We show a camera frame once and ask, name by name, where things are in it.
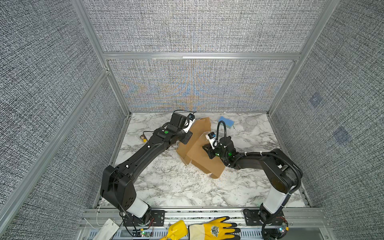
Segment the brown cardboard box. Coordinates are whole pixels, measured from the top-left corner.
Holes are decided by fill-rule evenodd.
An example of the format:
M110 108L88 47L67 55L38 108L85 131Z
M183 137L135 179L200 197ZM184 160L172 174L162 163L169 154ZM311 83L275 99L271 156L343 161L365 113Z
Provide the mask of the brown cardboard box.
M205 174L210 174L211 178L218 179L226 167L219 157L210 159L208 153L203 149L206 144L211 146L206 138L211 131L209 117L195 120L190 129L192 132L190 140L186 145L179 143L177 153L185 165L193 164Z

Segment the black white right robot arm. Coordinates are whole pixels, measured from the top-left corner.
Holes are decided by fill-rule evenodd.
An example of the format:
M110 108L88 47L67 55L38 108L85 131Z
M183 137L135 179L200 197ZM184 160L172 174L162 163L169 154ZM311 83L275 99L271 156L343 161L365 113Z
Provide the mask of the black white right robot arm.
M203 146L210 159L219 157L223 164L235 170L263 170L272 187L256 215L258 224L265 223L272 216L280 217L291 195L301 187L303 171L280 149L270 152L236 151L231 137L206 135L208 144Z

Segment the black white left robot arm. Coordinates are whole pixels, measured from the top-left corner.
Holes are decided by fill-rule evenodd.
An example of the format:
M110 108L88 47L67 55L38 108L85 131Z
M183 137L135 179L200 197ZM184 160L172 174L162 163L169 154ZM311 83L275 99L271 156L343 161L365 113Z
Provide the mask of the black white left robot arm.
M126 215L134 215L143 224L151 218L151 207L139 197L134 183L144 169L160 154L177 142L187 144L196 120L195 113L187 116L174 111L171 120L152 131L152 136L130 158L116 167L109 165L103 171L101 197Z

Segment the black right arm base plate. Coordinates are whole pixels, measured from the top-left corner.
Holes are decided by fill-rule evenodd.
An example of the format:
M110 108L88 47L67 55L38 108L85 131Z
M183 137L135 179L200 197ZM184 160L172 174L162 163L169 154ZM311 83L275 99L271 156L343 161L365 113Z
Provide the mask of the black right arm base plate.
M259 226L261 227L266 220L268 220L273 214L264 209L244 209L244 218L247 226ZM287 224L283 211L276 213L274 219L266 224L266 226L281 226L283 223Z

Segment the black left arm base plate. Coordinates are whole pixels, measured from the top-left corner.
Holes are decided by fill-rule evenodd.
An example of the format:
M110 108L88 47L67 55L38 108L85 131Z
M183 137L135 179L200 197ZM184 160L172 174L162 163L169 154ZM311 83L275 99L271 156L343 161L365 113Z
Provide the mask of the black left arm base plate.
M165 221L165 211L163 210L151 210L149 209L141 218L128 213L124 216L125 227L145 227L148 228L149 225L154 227L163 227Z

